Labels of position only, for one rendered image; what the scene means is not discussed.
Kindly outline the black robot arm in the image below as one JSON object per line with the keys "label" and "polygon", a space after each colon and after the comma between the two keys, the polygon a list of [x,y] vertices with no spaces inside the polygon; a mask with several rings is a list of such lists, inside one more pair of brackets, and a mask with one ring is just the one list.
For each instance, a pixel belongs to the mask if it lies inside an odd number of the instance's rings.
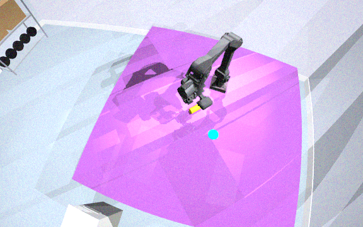
{"label": "black robot arm", "polygon": [[[213,48],[208,51],[208,53],[202,57],[199,57],[196,61],[191,63],[186,77],[188,80],[184,82],[177,88],[182,100],[188,105],[197,98],[196,90],[203,87],[205,80],[210,76],[210,71],[212,70],[213,63],[221,56],[225,51],[221,65],[216,68],[214,75],[215,86],[224,88],[224,83],[228,82],[230,79],[229,65],[231,63],[234,51],[241,47],[243,39],[234,34],[233,32],[228,32],[223,34],[218,43],[213,46]],[[193,72],[194,74],[191,74]]]}

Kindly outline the yellow cylinder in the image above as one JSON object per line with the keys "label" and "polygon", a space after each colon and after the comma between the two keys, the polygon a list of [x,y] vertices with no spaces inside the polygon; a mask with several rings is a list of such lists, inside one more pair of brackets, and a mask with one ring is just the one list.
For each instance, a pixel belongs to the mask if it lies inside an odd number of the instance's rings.
{"label": "yellow cylinder", "polygon": [[192,113],[194,113],[194,112],[196,112],[196,111],[198,111],[198,110],[200,110],[201,108],[198,106],[198,105],[195,105],[195,106],[193,106],[192,108],[189,108],[189,111],[190,111],[190,113],[192,114]]}

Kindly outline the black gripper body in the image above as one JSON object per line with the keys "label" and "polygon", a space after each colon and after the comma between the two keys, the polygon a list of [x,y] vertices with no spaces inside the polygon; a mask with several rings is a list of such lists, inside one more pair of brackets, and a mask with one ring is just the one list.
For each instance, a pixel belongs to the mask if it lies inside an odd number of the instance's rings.
{"label": "black gripper body", "polygon": [[[188,78],[184,78],[181,80],[181,85],[186,82],[188,80]],[[195,92],[196,92],[196,95],[199,96],[200,100],[198,102],[198,105],[199,107],[202,109],[202,110],[205,110],[206,108],[210,107],[213,103],[213,101],[209,98],[209,96],[205,96],[203,94],[204,90],[203,88],[205,88],[205,85],[203,85],[202,88],[200,89],[197,89]]]}

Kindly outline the cyan circle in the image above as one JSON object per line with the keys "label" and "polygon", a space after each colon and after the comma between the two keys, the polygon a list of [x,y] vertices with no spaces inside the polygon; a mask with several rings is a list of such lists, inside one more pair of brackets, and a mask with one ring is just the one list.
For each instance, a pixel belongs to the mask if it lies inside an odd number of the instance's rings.
{"label": "cyan circle", "polygon": [[208,132],[208,136],[211,138],[211,139],[217,139],[218,137],[218,132],[216,130],[210,130]]}

